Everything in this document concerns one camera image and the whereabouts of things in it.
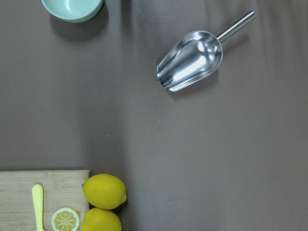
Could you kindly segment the stainless steel scoop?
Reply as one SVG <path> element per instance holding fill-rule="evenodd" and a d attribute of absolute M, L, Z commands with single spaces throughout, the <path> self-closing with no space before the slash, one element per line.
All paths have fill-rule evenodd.
<path fill-rule="evenodd" d="M 251 10 L 217 36 L 204 30 L 186 34 L 157 65 L 159 83 L 176 92 L 214 73 L 223 58 L 222 43 L 256 17 Z"/>

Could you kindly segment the whole yellow lemon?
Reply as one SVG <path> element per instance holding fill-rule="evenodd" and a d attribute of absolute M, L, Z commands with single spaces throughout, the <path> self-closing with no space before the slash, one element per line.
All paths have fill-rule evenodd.
<path fill-rule="evenodd" d="M 84 215 L 82 231 L 122 231 L 119 217 L 111 210 L 92 208 Z"/>
<path fill-rule="evenodd" d="M 82 189 L 87 201 L 102 209 L 115 209 L 127 200 L 123 181 L 109 174 L 97 174 L 88 178 Z"/>

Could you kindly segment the bamboo cutting board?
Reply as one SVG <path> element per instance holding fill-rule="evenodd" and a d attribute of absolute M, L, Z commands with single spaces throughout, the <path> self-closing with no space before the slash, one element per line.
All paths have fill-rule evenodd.
<path fill-rule="evenodd" d="M 82 189 L 89 177 L 89 170 L 2 171 L 0 229 L 51 231 L 56 212 L 70 208 L 79 231 L 89 209 Z"/>

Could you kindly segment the mint green bowl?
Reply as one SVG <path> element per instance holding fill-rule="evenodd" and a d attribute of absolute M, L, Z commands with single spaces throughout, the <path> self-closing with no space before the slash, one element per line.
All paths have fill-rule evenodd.
<path fill-rule="evenodd" d="M 42 0 L 41 2 L 50 14 L 70 23 L 90 20 L 103 5 L 103 0 Z"/>

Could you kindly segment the lemon slice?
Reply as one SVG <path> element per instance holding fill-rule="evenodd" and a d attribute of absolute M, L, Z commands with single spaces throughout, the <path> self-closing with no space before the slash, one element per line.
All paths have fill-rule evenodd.
<path fill-rule="evenodd" d="M 80 217 L 74 209 L 62 207 L 54 212 L 51 225 L 54 231 L 78 231 Z"/>

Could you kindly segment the yellow plastic knife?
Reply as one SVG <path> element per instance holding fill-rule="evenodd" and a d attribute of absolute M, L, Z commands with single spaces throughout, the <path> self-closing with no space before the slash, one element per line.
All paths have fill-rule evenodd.
<path fill-rule="evenodd" d="M 35 184 L 32 187 L 32 200 L 36 219 L 36 229 L 44 231 L 43 227 L 43 187 L 40 184 Z"/>

